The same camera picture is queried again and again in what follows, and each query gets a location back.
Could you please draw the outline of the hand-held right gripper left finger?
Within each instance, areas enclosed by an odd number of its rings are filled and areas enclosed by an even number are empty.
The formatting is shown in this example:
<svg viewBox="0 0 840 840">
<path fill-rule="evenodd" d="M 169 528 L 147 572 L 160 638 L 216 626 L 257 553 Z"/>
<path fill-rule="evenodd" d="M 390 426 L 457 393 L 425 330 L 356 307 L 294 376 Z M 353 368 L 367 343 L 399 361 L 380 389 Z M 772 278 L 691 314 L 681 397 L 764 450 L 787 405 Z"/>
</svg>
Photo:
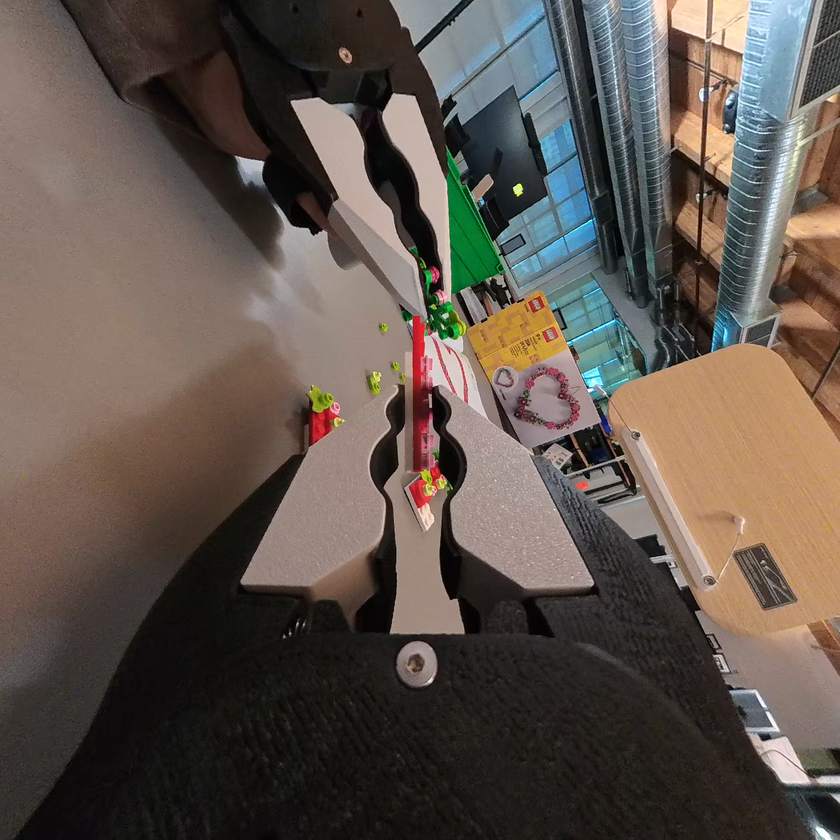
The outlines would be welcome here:
<svg viewBox="0 0 840 840">
<path fill-rule="evenodd" d="M 394 385 L 309 447 L 248 564 L 247 592 L 335 601 L 355 629 L 389 631 L 396 601 L 393 507 L 403 388 Z"/>
</svg>

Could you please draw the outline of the light wooden table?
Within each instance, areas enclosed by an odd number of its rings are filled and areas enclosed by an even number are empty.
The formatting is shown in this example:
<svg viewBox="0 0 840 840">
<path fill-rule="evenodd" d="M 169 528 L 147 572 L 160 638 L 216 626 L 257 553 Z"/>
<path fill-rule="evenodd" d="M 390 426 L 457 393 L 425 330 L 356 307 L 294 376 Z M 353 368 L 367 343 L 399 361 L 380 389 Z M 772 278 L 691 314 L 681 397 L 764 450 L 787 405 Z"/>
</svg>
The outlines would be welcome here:
<svg viewBox="0 0 840 840">
<path fill-rule="evenodd" d="M 838 618 L 838 439 L 777 353 L 737 344 L 630 381 L 608 417 L 712 621 Z"/>
</svg>

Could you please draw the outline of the small red and white lego piece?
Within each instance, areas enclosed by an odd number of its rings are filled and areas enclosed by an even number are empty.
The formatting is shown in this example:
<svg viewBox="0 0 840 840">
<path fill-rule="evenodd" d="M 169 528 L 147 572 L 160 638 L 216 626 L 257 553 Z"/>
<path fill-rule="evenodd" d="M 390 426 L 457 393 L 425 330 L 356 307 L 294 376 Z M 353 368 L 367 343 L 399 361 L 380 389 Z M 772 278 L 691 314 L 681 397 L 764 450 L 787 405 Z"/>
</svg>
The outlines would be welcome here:
<svg viewBox="0 0 840 840">
<path fill-rule="evenodd" d="M 453 487 L 438 464 L 416 475 L 405 487 L 404 493 L 414 512 L 417 524 L 423 532 L 431 529 L 434 514 L 431 501 L 436 495 L 450 495 Z"/>
</svg>

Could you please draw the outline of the lego instruction booklet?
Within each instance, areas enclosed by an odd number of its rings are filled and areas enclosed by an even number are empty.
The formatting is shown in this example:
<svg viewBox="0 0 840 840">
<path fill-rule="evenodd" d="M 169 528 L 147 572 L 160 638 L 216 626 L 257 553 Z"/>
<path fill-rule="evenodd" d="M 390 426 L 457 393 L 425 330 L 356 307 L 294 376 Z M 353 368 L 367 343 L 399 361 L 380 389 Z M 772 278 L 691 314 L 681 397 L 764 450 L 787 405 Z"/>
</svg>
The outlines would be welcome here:
<svg viewBox="0 0 840 840">
<path fill-rule="evenodd" d="M 481 400 L 476 373 L 467 358 L 465 337 L 441 339 L 424 336 L 424 354 L 433 360 L 432 380 L 435 386 L 448 388 L 484 418 L 488 418 Z"/>
</svg>

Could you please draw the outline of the small red lego leaf piece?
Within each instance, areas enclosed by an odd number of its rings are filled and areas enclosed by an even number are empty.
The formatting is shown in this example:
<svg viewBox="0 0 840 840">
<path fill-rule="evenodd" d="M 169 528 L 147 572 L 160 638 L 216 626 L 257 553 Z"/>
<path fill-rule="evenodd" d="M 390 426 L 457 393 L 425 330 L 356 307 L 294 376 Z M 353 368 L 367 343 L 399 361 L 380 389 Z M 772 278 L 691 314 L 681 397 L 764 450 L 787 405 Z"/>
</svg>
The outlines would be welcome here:
<svg viewBox="0 0 840 840">
<path fill-rule="evenodd" d="M 340 427 L 344 419 L 338 401 L 317 385 L 311 385 L 308 400 L 308 446 L 311 447 Z"/>
</svg>

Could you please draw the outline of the green plastic bin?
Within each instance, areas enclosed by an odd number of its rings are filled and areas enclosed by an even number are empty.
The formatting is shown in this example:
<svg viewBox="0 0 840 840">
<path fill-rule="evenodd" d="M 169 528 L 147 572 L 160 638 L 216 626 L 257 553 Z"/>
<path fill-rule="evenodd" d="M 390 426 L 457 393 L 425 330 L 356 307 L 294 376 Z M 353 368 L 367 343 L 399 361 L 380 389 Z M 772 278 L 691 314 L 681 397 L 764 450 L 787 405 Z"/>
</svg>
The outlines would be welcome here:
<svg viewBox="0 0 840 840">
<path fill-rule="evenodd" d="M 470 190 L 460 181 L 460 171 L 447 152 L 448 220 L 451 293 L 505 273 Z"/>
</svg>

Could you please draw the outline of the silver ventilation duct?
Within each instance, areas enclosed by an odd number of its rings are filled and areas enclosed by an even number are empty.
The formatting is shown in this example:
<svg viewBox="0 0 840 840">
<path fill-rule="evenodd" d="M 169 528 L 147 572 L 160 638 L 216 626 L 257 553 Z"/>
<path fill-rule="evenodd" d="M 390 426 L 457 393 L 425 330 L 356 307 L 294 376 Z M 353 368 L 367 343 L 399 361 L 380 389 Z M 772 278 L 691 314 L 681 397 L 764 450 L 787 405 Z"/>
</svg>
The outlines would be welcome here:
<svg viewBox="0 0 840 840">
<path fill-rule="evenodd" d="M 815 107 L 796 97 L 822 2 L 754 1 L 742 54 L 728 211 L 711 348 L 766 318 Z"/>
<path fill-rule="evenodd" d="M 595 243 L 606 273 L 674 321 L 669 26 L 665 1 L 543 2 L 568 93 Z"/>
</svg>

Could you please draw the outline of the person's left forearm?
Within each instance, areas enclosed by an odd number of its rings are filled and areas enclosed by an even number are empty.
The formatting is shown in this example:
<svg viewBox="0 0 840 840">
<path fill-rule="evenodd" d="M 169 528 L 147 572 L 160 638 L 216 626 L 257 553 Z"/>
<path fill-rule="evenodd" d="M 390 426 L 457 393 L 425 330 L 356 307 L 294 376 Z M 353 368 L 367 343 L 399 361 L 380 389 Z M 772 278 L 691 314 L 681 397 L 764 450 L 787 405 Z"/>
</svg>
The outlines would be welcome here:
<svg viewBox="0 0 840 840">
<path fill-rule="evenodd" d="M 159 104 L 151 87 L 168 90 L 163 74 L 224 50 L 217 2 L 65 1 L 64 6 L 127 102 Z"/>
</svg>

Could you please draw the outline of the black wall monitor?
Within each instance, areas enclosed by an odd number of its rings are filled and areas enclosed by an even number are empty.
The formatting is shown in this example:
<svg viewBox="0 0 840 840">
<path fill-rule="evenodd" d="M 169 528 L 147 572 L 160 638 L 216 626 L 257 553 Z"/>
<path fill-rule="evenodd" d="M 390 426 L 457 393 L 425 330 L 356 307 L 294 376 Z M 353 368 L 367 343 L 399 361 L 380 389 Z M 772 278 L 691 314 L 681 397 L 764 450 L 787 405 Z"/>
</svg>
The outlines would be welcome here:
<svg viewBox="0 0 840 840">
<path fill-rule="evenodd" d="M 509 86 L 465 122 L 453 112 L 444 136 L 451 154 L 463 155 L 473 181 L 492 178 L 487 195 L 506 221 L 548 195 L 541 144 L 515 87 Z"/>
</svg>

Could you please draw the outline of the yellow lego box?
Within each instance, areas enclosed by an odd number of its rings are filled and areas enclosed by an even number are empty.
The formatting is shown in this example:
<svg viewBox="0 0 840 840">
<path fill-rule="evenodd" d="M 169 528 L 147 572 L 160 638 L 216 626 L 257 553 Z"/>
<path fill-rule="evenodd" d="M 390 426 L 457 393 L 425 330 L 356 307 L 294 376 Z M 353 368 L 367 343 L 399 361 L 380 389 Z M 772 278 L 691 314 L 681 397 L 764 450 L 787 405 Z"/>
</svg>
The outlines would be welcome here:
<svg viewBox="0 0 840 840">
<path fill-rule="evenodd" d="M 526 448 L 599 425 L 601 416 L 542 291 L 466 332 L 515 438 Z"/>
</svg>

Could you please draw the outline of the red and pink lego strip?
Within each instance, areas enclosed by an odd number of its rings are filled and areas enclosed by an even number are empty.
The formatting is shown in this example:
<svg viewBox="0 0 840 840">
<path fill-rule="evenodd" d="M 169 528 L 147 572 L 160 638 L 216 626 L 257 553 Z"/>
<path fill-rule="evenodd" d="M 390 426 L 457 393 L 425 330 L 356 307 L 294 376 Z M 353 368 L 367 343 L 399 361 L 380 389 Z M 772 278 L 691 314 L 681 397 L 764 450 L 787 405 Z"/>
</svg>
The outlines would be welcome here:
<svg viewBox="0 0 840 840">
<path fill-rule="evenodd" d="M 426 324 L 420 316 L 406 314 L 411 328 L 412 352 L 406 368 L 406 454 L 414 473 L 430 470 L 435 465 L 437 440 L 434 429 L 433 360 L 426 354 Z"/>
</svg>

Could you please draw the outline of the green lego vine piece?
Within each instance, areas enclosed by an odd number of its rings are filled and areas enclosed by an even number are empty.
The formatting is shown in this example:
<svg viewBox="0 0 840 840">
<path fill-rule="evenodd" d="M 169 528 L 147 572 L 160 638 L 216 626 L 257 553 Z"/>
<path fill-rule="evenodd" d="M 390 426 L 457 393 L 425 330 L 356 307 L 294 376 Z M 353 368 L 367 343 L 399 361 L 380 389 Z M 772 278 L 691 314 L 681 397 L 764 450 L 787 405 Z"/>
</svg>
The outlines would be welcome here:
<svg viewBox="0 0 840 840">
<path fill-rule="evenodd" d="M 417 247 L 410 248 L 410 253 L 414 256 L 419 268 L 427 333 L 444 340 L 463 338 L 466 335 L 467 327 L 455 311 L 449 294 L 445 291 L 440 269 L 435 265 L 427 265 L 426 261 L 418 254 Z"/>
</svg>

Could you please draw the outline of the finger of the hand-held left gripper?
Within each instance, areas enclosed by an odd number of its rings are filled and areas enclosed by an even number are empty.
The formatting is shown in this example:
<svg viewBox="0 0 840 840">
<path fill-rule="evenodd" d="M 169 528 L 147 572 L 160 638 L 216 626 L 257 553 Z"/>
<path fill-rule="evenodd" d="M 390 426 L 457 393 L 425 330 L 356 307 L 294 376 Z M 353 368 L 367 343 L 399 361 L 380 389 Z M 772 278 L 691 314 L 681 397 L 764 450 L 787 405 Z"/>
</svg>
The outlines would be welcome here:
<svg viewBox="0 0 840 840">
<path fill-rule="evenodd" d="M 405 310 L 424 316 L 416 260 L 397 232 L 393 210 L 373 187 L 359 125 L 321 99 L 296 100 L 292 107 L 336 195 L 328 215 L 331 226 Z"/>
<path fill-rule="evenodd" d="M 392 94 L 382 113 L 385 136 L 397 153 L 396 229 L 404 244 L 415 247 L 429 264 L 432 250 L 444 293 L 452 296 L 448 183 L 445 170 L 414 96 Z"/>
</svg>

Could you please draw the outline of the person's left hand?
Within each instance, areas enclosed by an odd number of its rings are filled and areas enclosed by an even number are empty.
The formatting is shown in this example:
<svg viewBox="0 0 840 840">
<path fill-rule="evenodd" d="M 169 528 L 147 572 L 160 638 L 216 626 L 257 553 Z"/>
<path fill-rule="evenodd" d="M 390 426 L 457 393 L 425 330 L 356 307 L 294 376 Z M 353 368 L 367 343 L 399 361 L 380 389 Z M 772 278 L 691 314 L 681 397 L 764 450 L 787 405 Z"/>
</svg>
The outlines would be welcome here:
<svg viewBox="0 0 840 840">
<path fill-rule="evenodd" d="M 314 235 L 337 234 L 307 179 L 270 153 L 250 124 L 234 62 L 220 49 L 164 73 L 161 80 L 196 126 L 221 151 L 263 162 L 264 182 L 291 224 Z"/>
</svg>

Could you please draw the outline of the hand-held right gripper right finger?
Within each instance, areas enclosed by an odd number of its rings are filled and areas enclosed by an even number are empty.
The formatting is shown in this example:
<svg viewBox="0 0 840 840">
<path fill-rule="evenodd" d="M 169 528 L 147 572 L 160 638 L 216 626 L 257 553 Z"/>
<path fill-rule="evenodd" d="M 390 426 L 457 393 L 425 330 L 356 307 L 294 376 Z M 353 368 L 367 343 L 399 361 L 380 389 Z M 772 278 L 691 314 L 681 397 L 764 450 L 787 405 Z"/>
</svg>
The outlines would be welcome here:
<svg viewBox="0 0 840 840">
<path fill-rule="evenodd" d="M 434 388 L 443 507 L 440 568 L 451 599 L 524 602 L 595 583 L 531 452 L 450 390 Z"/>
</svg>

